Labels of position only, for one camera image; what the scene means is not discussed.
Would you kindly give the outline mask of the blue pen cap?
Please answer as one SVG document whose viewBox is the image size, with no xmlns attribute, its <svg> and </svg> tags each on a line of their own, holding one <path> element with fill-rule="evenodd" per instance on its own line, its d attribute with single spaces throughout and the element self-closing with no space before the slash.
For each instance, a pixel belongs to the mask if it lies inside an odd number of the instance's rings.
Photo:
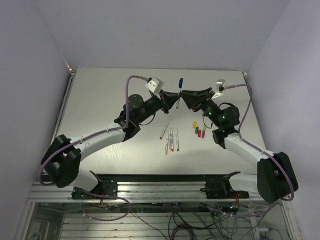
<svg viewBox="0 0 320 240">
<path fill-rule="evenodd" d="M 180 89 L 183 87 L 183 81 L 184 81 L 183 78 L 180 78 L 180 79 L 179 79 L 178 87 L 179 87 Z"/>
</svg>

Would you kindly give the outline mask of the purple whiteboard marker pen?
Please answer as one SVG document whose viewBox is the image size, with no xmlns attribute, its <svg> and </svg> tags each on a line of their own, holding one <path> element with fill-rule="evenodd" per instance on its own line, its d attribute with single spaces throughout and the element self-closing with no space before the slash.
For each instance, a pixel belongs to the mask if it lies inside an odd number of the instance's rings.
<svg viewBox="0 0 320 240">
<path fill-rule="evenodd" d="M 166 132 L 168 126 L 169 126 L 169 123 L 170 123 L 170 119 L 167 120 L 167 122 L 166 122 L 166 124 L 165 124 L 165 126 L 164 126 L 164 128 L 163 128 L 163 130 L 162 130 L 162 132 L 161 132 L 161 134 L 160 134 L 160 136 L 159 136 L 159 139 L 160 139 L 160 140 L 163 139 L 163 137 L 164 137 L 164 135 L 165 135 L 165 132 Z"/>
</svg>

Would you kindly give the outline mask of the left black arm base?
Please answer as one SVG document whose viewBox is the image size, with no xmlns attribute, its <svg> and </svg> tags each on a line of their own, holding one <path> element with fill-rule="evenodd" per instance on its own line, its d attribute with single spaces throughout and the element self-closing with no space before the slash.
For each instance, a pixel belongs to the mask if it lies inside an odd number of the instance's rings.
<svg viewBox="0 0 320 240">
<path fill-rule="evenodd" d="M 74 187 L 71 193 L 73 200 L 94 200 L 94 199 L 111 199 L 115 200 L 118 193 L 118 184 L 111 178 L 99 181 L 98 185 L 91 191 L 82 190 Z"/>
</svg>

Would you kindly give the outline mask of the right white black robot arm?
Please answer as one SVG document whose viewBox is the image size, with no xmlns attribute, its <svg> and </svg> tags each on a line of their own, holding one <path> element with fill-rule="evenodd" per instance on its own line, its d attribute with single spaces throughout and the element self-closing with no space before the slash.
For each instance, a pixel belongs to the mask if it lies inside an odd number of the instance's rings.
<svg viewBox="0 0 320 240">
<path fill-rule="evenodd" d="M 162 91 L 160 98 L 167 109 L 183 99 L 193 112 L 202 111 L 202 115 L 216 126 L 212 131 L 214 142 L 256 168 L 255 174 L 235 171 L 225 175 L 220 186 L 224 197 L 231 198 L 238 191 L 243 191 L 258 194 L 267 203 L 291 201 L 299 185 L 289 156 L 284 152 L 274 153 L 262 149 L 247 141 L 241 134 L 244 118 L 240 116 L 239 109 L 232 103 L 227 103 L 227 107 L 221 109 L 213 101 L 214 95 L 212 88 L 207 88 L 179 93 Z"/>
</svg>

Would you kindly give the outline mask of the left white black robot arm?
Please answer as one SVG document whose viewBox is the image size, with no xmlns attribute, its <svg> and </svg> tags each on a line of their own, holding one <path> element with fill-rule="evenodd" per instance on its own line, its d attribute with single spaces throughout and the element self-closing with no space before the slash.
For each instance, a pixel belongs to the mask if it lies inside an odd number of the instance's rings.
<svg viewBox="0 0 320 240">
<path fill-rule="evenodd" d="M 144 100 L 138 94 L 126 97 L 123 110 L 107 127 L 87 136 L 57 136 L 41 160 L 41 171 L 46 171 L 58 188 L 73 186 L 84 190 L 96 199 L 102 193 L 102 181 L 93 171 L 82 170 L 80 163 L 93 153 L 108 146 L 133 138 L 141 129 L 143 121 L 161 110 L 168 114 L 180 98 L 178 93 L 161 90 Z"/>
</svg>

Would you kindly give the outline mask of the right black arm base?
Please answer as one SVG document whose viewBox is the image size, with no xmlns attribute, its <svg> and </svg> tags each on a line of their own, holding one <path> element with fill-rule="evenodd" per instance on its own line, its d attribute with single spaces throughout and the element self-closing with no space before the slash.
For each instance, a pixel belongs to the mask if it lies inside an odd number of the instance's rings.
<svg viewBox="0 0 320 240">
<path fill-rule="evenodd" d="M 200 188 L 200 192 L 205 193 L 206 198 L 211 199 L 248 199 L 247 191 L 237 191 L 231 188 L 228 179 L 221 174 L 205 175 L 205 184 Z"/>
</svg>

